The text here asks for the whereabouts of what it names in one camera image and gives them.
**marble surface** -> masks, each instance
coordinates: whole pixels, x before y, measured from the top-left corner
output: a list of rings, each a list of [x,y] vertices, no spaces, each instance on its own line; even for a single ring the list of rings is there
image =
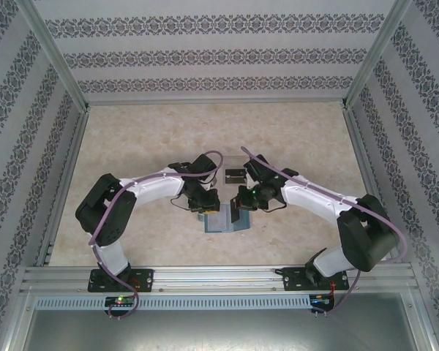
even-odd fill
[[[241,146],[322,186],[365,194],[337,102],[93,107],[50,265],[96,264],[75,209],[102,174],[144,176],[212,149],[243,156]],[[132,265],[299,264],[339,243],[335,227],[295,206],[253,212],[251,223],[205,233],[196,214],[165,198],[134,211],[121,240]]]

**purple cable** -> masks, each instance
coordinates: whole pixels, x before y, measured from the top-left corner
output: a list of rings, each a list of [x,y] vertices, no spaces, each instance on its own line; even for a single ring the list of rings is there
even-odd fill
[[[141,181],[147,181],[149,179],[153,179],[153,178],[162,178],[162,177],[166,177],[166,176],[170,176],[170,177],[190,177],[190,178],[198,178],[198,177],[204,177],[204,176],[209,176],[212,173],[217,172],[221,166],[222,166],[222,162],[223,162],[223,155],[219,152],[219,151],[215,151],[215,150],[211,150],[211,151],[207,151],[205,153],[205,155],[208,154],[216,154],[219,156],[219,164],[216,166],[216,168],[214,168],[213,170],[210,170],[208,172],[204,172],[204,173],[155,173],[155,174],[150,174],[150,175],[146,175],[144,177],[141,178],[137,178],[135,179],[135,181],[128,183],[127,185],[123,186],[117,193],[116,195],[113,197],[113,199],[111,200],[109,206],[106,208],[104,214],[101,217],[101,220],[99,222],[99,224],[96,227],[96,230],[94,231],[93,235],[91,236],[91,239],[88,242],[88,245],[93,249],[93,253],[94,256],[96,257],[97,262],[101,265],[101,268],[109,275],[110,278],[114,279],[116,282],[118,282],[119,284],[124,285],[127,289],[129,289],[130,291],[133,292],[133,295],[135,297],[135,304],[133,305],[133,308],[131,310],[129,310],[126,314],[124,314],[123,316],[118,316],[117,319],[121,320],[124,318],[127,318],[128,316],[130,316],[133,312],[135,312],[135,310],[138,307],[138,304],[140,303],[140,296],[138,295],[138,291],[132,287],[131,285],[127,284],[126,282],[124,282],[123,280],[119,279],[115,274],[112,274],[112,272],[109,271],[108,267],[106,267],[106,265],[104,263],[102,263],[102,259],[99,255],[99,253],[97,252],[97,244],[96,244],[96,238],[97,236],[101,233],[101,229],[105,223],[105,220],[108,218],[109,213],[112,211],[114,205],[116,204],[116,201],[119,197],[121,197],[122,193],[129,189],[131,186],[134,186],[138,183],[140,183]],[[113,318],[113,315],[110,313],[110,311],[112,310],[112,308],[115,305],[111,305],[109,307],[108,310],[108,315],[109,318]]]
[[[385,261],[381,261],[380,263],[386,264],[386,263],[392,263],[392,262],[397,262],[400,261],[406,254],[407,254],[407,250],[408,250],[408,243],[407,243],[407,239],[406,237],[403,235],[402,231],[400,229],[398,229],[394,224],[392,224],[389,220],[387,220],[386,218],[382,217],[380,214],[375,213],[374,211],[371,211],[367,208],[364,208],[360,205],[358,205],[357,203],[353,203],[351,201],[348,201],[346,199],[343,199],[339,196],[336,196],[335,194],[332,194],[330,192],[327,192],[324,189],[320,189],[316,186],[313,186],[312,184],[308,184],[305,181],[301,181],[299,179],[293,178],[291,176],[289,176],[288,174],[282,172],[281,170],[276,169],[275,167],[269,165],[268,163],[262,161],[261,159],[257,158],[255,155],[253,155],[249,150],[247,150],[245,147],[241,146],[241,150],[243,152],[245,152],[247,154],[247,156],[249,156],[251,159],[254,159],[255,161],[257,161],[258,163],[260,163],[262,166],[267,167],[270,170],[273,170],[276,174],[281,175],[282,177],[293,181],[294,183],[297,183],[301,186],[306,186],[316,192],[321,193],[322,195],[325,195],[327,197],[330,197],[333,200],[337,200],[341,203],[344,203],[346,205],[352,206],[354,208],[357,208],[358,210],[360,210],[361,212],[364,212],[366,214],[369,214],[370,216],[376,218],[377,220],[381,221],[382,223],[386,224],[387,226],[389,226],[400,238],[400,242],[402,243],[402,251],[399,253],[398,256],[391,258],[389,260],[385,260]],[[361,275],[361,271],[358,270],[358,273],[356,274],[356,278],[354,279],[354,282],[352,283],[350,289],[348,289],[348,291],[346,292],[345,296],[343,296],[343,298],[339,301],[339,303],[332,309],[332,311],[334,311],[335,309],[339,308],[342,305],[342,302],[345,301],[348,296],[351,294],[351,292],[353,291],[354,287],[356,286],[356,283],[359,280],[359,277]]]

